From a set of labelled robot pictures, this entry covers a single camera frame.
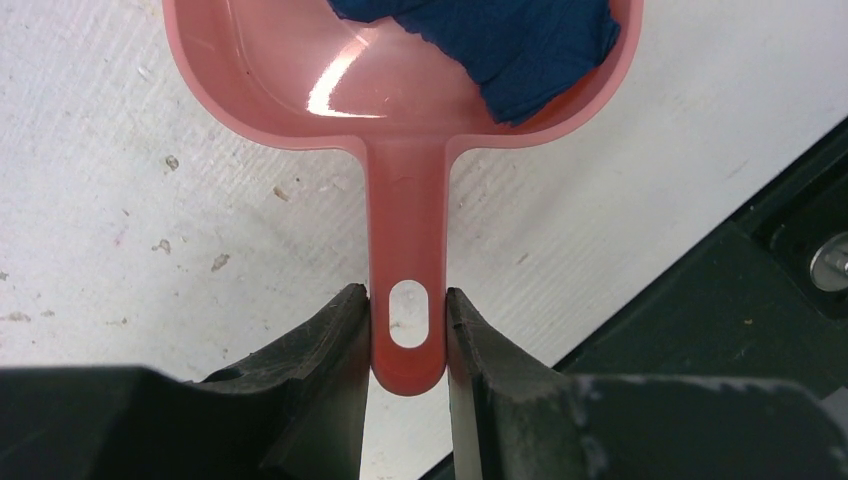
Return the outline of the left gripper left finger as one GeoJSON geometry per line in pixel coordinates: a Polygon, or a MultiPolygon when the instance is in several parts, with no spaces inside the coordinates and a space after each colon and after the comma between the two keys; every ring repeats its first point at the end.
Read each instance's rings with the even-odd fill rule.
{"type": "Polygon", "coordinates": [[[361,284],[199,382],[142,366],[5,368],[5,479],[355,479],[369,381],[361,284]]]}

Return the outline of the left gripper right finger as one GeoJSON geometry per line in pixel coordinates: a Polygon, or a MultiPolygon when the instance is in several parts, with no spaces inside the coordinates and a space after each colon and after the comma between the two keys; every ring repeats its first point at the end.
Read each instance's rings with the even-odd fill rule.
{"type": "Polygon", "coordinates": [[[559,373],[446,294],[459,479],[843,479],[847,431],[770,379],[559,373]]]}

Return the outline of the pink dustpan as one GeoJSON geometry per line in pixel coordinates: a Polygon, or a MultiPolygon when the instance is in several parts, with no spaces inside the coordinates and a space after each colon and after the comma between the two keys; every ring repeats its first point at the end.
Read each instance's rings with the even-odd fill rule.
{"type": "Polygon", "coordinates": [[[477,148],[542,145],[580,128],[622,84],[641,1],[614,1],[606,61],[528,122],[494,122],[465,70],[391,19],[340,19],[325,1],[166,1],[168,45],[189,90],[262,145],[340,149],[365,173],[371,367],[388,391],[430,390],[446,363],[449,174],[477,148]]]}

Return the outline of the dark blue paper scrap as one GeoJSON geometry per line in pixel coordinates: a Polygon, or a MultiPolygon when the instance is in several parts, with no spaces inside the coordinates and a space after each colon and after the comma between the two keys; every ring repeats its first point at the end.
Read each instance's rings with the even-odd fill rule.
{"type": "Polygon", "coordinates": [[[520,125],[599,67],[621,25],[607,1],[333,1],[341,19],[393,19],[457,61],[498,124],[520,125]]]}

